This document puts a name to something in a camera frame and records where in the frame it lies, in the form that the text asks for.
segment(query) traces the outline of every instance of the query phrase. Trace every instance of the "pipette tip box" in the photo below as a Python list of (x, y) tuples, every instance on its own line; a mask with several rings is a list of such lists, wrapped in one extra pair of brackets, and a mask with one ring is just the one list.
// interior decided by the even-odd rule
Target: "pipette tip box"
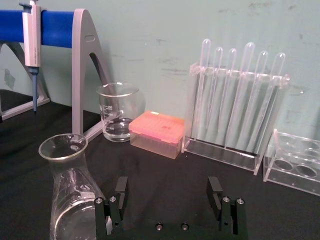
[(129, 131), (131, 145), (175, 159), (181, 151), (184, 120), (146, 111), (129, 124)]
[(263, 159), (263, 181), (320, 196), (320, 141), (275, 129)]

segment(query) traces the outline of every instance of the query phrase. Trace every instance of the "black cloth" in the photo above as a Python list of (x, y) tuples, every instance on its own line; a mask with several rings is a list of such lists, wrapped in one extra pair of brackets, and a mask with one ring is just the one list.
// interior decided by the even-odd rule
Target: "black cloth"
[[(84, 113), (84, 128), (99, 121)], [(0, 123), (0, 239), (49, 239), (53, 178), (38, 154), (45, 139), (72, 131), (71, 108), (48, 103)], [(107, 141), (101, 134), (86, 150), (88, 169), (109, 198), (120, 176), (128, 176), (125, 229), (141, 224), (182, 223), (216, 228), (206, 195), (208, 176), (224, 194), (246, 202), (249, 239), (318, 240), (320, 197), (270, 182), (252, 172), (192, 153), (169, 159)]]

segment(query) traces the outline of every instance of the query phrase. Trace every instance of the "erlenmeyer flask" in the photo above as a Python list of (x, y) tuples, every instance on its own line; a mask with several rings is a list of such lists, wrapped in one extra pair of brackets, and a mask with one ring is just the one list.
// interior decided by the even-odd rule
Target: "erlenmeyer flask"
[(51, 240), (96, 239), (94, 200), (104, 195), (88, 171), (87, 145), (82, 135), (61, 134), (48, 138), (39, 147), (54, 178)]

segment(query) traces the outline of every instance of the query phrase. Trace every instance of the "metal screw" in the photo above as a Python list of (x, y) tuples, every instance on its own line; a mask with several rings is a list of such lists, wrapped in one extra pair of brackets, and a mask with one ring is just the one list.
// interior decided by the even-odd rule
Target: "metal screw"
[(228, 198), (227, 196), (224, 196), (222, 200), (226, 203), (230, 202), (230, 198)]
[(244, 201), (242, 198), (238, 198), (238, 199), (236, 200), (236, 202), (237, 202), (238, 204), (244, 204), (244, 203), (245, 203), (245, 201)]
[(97, 204), (102, 203), (102, 201), (103, 201), (103, 199), (102, 199), (101, 197), (99, 197), (99, 198), (97, 198), (97, 199), (95, 200), (95, 202), (96, 202)]
[(157, 223), (157, 224), (155, 225), (155, 229), (156, 229), (157, 231), (161, 231), (163, 228), (164, 228), (164, 226), (162, 225), (162, 223)]
[(115, 196), (112, 196), (112, 197), (110, 197), (110, 199), (109, 199), (110, 202), (114, 202), (114, 201), (116, 201), (116, 200), (117, 200), (117, 199), (116, 199)]
[(181, 228), (182, 228), (183, 231), (188, 231), (189, 230), (189, 225), (186, 224), (186, 223), (182, 223), (181, 224)]

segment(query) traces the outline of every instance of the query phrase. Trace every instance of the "blue pipette stand bar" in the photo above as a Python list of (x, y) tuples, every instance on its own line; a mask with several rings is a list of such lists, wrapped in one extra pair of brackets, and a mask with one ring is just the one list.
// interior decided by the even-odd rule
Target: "blue pipette stand bar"
[[(44, 10), (41, 13), (41, 28), (42, 45), (72, 49), (72, 132), (84, 134), (88, 141), (91, 141), (102, 133), (102, 124), (99, 122), (88, 131), (83, 131), (84, 84), (89, 56), (94, 63), (101, 83), (105, 85), (111, 82), (107, 61), (103, 55), (93, 20), (85, 9), (76, 9), (74, 12)], [(0, 10), (0, 50), (2, 44), (8, 45), (25, 67), (23, 50), (19, 44), (24, 41), (23, 34), (22, 11)], [(47, 96), (40, 81), (38, 82), (39, 106), (42, 94)], [(31, 109), (32, 102), (30, 106), (15, 115)], [(2, 117), (5, 119), (6, 112), (3, 113)]]

